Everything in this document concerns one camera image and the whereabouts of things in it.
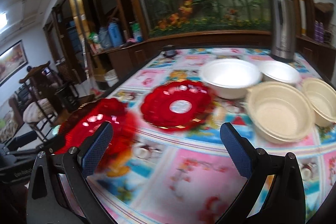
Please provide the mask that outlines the large red glass plate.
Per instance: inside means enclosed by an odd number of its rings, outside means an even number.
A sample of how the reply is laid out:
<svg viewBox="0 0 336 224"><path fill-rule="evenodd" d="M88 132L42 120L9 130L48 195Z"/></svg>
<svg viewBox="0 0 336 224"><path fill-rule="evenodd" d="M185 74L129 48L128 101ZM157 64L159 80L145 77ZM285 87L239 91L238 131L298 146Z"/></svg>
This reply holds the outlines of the large red glass plate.
<svg viewBox="0 0 336 224"><path fill-rule="evenodd" d="M60 155L70 147L79 147L105 121L111 124L113 137L97 169L102 171L107 168L119 156L130 151L137 128L135 115L127 109L127 103L116 98L99 99L73 112L59 128L58 137L62 146L54 154Z"/></svg>

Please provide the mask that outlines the small red glass plate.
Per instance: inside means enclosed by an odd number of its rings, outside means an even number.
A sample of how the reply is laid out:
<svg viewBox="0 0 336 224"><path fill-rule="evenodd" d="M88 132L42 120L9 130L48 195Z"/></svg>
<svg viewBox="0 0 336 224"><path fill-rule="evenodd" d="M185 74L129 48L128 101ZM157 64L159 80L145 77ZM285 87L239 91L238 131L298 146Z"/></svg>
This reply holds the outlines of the small red glass plate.
<svg viewBox="0 0 336 224"><path fill-rule="evenodd" d="M200 81L181 79L156 87L140 107L142 118L164 131L203 124L214 109L214 91Z"/></svg>

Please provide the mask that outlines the large white foam bowl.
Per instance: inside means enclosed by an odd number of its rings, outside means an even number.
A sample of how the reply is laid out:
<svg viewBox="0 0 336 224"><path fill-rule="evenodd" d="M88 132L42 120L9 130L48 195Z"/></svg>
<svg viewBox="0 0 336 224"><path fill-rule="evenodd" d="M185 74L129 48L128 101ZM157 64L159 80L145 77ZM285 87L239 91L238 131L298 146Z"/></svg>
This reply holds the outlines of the large white foam bowl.
<svg viewBox="0 0 336 224"><path fill-rule="evenodd" d="M223 99L242 99L249 88L260 83L259 68L235 58L216 59L199 70L199 78L216 96Z"/></svg>

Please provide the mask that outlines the small black table object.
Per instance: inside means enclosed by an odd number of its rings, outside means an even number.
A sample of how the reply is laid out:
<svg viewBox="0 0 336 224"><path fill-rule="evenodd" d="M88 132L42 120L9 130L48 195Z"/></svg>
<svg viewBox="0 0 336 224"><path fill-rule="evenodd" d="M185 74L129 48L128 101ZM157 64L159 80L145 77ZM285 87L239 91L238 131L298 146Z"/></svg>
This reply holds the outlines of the small black table object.
<svg viewBox="0 0 336 224"><path fill-rule="evenodd" d="M166 58L173 58L177 55L175 45L165 45L163 47L163 56Z"/></svg>

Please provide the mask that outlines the small white foam bowl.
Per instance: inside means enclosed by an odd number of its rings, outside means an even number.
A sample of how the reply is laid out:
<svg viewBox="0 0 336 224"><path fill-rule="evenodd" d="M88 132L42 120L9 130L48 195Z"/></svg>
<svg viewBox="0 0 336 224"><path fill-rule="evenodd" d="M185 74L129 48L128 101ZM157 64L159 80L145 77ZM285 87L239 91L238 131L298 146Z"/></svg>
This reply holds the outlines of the small white foam bowl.
<svg viewBox="0 0 336 224"><path fill-rule="evenodd" d="M276 81L296 86L301 80L299 72L280 61L262 61L258 65L263 81Z"/></svg>

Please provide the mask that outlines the cream plastic bowl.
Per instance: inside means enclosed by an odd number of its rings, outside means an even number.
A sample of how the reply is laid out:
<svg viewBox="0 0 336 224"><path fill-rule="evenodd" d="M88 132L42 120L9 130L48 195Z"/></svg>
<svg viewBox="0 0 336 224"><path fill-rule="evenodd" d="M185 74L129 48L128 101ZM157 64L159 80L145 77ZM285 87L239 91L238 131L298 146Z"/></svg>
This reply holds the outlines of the cream plastic bowl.
<svg viewBox="0 0 336 224"><path fill-rule="evenodd" d="M326 82L316 78L302 81L302 92L311 102L315 112L315 124L328 127L335 123L335 90Z"/></svg>
<svg viewBox="0 0 336 224"><path fill-rule="evenodd" d="M313 106L288 84L262 82L247 90L245 101L255 132L271 143L297 143L312 132Z"/></svg>

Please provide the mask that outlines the white plastic bucket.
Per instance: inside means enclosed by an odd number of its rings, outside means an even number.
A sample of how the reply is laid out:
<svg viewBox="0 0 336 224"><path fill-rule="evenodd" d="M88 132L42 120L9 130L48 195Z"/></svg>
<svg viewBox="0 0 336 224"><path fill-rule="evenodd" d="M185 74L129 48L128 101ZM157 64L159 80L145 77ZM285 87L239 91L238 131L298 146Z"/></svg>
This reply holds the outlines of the white plastic bucket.
<svg viewBox="0 0 336 224"><path fill-rule="evenodd" d="M109 87L114 86L118 82L118 76L115 69L112 69L105 73L104 79L107 82Z"/></svg>

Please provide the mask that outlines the wooden sideboard cabinet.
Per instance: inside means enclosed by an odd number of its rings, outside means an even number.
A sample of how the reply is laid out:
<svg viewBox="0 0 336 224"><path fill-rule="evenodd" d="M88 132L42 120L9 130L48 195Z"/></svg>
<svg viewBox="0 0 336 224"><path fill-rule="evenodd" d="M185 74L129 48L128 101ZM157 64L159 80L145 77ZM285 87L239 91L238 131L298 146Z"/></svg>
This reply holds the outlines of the wooden sideboard cabinet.
<svg viewBox="0 0 336 224"><path fill-rule="evenodd" d="M162 40L146 40L128 46L115 47L95 54L98 57L108 57L119 79L126 77L134 69L138 69L148 60L162 51Z"/></svg>

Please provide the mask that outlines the framed wall painting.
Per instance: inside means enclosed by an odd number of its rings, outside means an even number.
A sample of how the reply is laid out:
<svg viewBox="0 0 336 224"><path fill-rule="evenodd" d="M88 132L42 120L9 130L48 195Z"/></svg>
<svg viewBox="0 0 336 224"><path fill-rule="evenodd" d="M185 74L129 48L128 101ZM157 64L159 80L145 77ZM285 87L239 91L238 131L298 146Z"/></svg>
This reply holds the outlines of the framed wall painting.
<svg viewBox="0 0 336 224"><path fill-rule="evenodd" d="M1 77L0 84L3 85L17 71L28 64L26 53L22 40L12 45L8 50L1 54L0 66Z"/></svg>

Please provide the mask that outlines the stainless steel thermos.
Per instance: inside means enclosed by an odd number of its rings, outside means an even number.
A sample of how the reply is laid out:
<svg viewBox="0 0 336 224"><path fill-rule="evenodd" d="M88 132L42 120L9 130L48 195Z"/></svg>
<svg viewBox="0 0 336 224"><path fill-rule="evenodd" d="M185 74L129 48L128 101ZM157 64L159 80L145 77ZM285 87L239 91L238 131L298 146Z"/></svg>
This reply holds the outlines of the stainless steel thermos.
<svg viewBox="0 0 336 224"><path fill-rule="evenodd" d="M270 0L271 52L273 59L292 62L296 49L295 11L293 0Z"/></svg>

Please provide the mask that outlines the blue thermos jug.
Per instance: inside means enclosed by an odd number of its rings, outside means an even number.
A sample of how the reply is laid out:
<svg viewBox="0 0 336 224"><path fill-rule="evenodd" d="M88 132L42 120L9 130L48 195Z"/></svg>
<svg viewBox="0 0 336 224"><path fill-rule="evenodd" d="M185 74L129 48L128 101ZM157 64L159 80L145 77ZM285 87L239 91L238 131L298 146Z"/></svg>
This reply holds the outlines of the blue thermos jug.
<svg viewBox="0 0 336 224"><path fill-rule="evenodd" d="M110 40L114 47L122 45L123 40L118 25L115 22L111 22L108 26L108 32Z"/></svg>

